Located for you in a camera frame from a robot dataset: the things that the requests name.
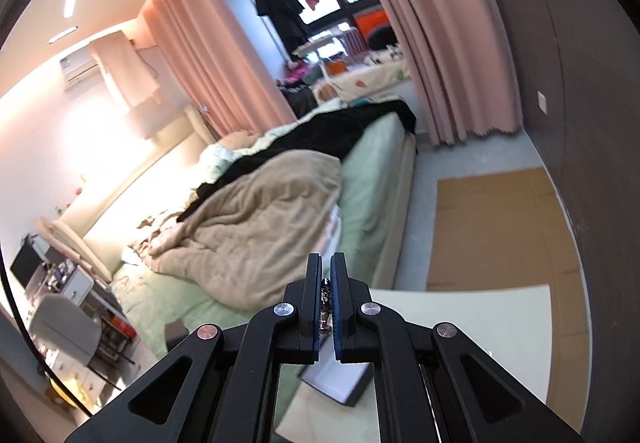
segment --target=cable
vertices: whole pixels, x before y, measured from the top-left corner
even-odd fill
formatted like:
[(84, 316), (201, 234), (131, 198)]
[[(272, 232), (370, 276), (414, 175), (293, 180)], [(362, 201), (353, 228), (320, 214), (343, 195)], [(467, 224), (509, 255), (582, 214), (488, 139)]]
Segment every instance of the cable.
[(157, 80), (157, 79), (158, 79), (158, 77), (160, 76), (160, 73), (158, 73), (158, 70), (157, 70), (155, 67), (153, 67), (149, 62), (147, 62), (147, 61), (144, 59), (144, 57), (140, 54), (140, 51), (139, 51), (139, 50), (134, 49), (134, 51), (135, 51), (135, 52), (136, 52), (136, 54), (138, 55), (138, 58), (140, 58), (140, 60), (142, 60), (142, 61), (146, 64), (146, 66), (147, 66), (149, 69), (151, 69), (151, 70), (155, 73), (155, 75), (154, 75), (154, 80)]
[(33, 356), (40, 366), (44, 369), (44, 372), (53, 382), (60, 388), (60, 390), (65, 393), (66, 397), (69, 397), (73, 400), (73, 402), (78, 406), (82, 412), (84, 412), (88, 417), (91, 417), (91, 411), (84, 406), (84, 404), (74, 396), (74, 394), (66, 387), (62, 380), (56, 376), (56, 373), (53, 372), (53, 369), (47, 365), (44, 357), (40, 354), (39, 350), (37, 350), (36, 346), (33, 344), (33, 340), (29, 336), (27, 332), (27, 328), (24, 326), (24, 322), (22, 321), (22, 317), (20, 316), (20, 312), (18, 311), (18, 306), (15, 303), (14, 293), (11, 291), (11, 285), (9, 284), (9, 276), (7, 275), (6, 268), (4, 267), (4, 258), (2, 257), (2, 250), (0, 249), (0, 280), (2, 280), (2, 288), (4, 288), (4, 294), (6, 295), (6, 299), (9, 301), (9, 307), (11, 308), (12, 315), (14, 316), (15, 323), (18, 325), (18, 331), (24, 338), (24, 341), (29, 347), (29, 350), (33, 353)]

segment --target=chair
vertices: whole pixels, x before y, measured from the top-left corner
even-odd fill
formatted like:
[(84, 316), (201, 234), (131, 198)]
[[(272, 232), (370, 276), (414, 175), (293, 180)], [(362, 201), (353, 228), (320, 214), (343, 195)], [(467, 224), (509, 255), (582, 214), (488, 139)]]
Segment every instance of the chair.
[(389, 24), (389, 16), (382, 8), (369, 11), (354, 17), (356, 26), (365, 40), (369, 39), (369, 33), (383, 24)]
[[(78, 360), (92, 373), (100, 376), (116, 389), (120, 388), (98, 373), (92, 367), (92, 361), (94, 359), (100, 360), (115, 369), (113, 363), (118, 357), (122, 357), (135, 365), (135, 362), (103, 341), (102, 320), (95, 322), (64, 295), (52, 293), (42, 298), (31, 319), (29, 332), (41, 339), (47, 346), (55, 347)], [(108, 353), (116, 354), (113, 363), (108, 362), (105, 358), (104, 355)]]

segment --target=pink curtain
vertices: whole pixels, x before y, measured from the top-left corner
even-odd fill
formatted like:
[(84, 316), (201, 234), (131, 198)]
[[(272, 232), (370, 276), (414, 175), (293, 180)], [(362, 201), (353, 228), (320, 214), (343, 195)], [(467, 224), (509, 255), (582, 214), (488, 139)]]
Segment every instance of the pink curtain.
[(169, 67), (215, 130), (264, 132), (295, 121), (224, 0), (147, 0), (144, 18)]
[(431, 142), (522, 124), (495, 0), (380, 0), (408, 57)]

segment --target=wall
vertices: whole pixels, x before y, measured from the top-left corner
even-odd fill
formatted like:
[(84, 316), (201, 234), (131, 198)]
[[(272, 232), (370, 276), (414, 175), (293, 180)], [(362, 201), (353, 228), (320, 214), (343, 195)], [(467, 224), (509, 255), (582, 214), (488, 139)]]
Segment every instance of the wall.
[[(158, 127), (188, 100), (156, 48), (141, 54), (159, 75), (163, 104), (143, 116)], [(57, 57), (0, 98), (0, 241), (7, 265), (37, 217), (53, 219), (56, 206), (73, 200), (81, 173), (91, 179), (125, 170), (127, 160), (149, 148), (132, 118), (117, 111), (100, 74), (65, 91)]]
[(273, 78), (282, 78), (286, 51), (268, 17), (258, 17), (252, 0), (225, 0)]
[(526, 129), (564, 200), (584, 266), (593, 347), (582, 435), (637, 441), (640, 34), (617, 0), (497, 2)]

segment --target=pillow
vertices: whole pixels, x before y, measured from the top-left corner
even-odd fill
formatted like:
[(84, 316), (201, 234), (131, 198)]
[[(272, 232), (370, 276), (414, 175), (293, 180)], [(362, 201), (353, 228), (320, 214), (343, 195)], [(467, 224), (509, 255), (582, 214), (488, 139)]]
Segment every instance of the pillow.
[(249, 132), (248, 130), (238, 130), (236, 132), (227, 134), (225, 137), (220, 139), (218, 144), (228, 148), (229, 150), (249, 148), (254, 145), (255, 141), (260, 136), (261, 135), (258, 132)]
[(195, 174), (190, 172), (190, 175), (199, 180), (196, 186), (191, 185), (190, 188), (195, 190), (201, 183), (215, 183), (226, 172), (231, 163), (241, 157), (241, 153), (222, 145), (221, 141), (209, 145), (200, 154), (200, 160), (196, 168), (190, 169), (196, 171)]

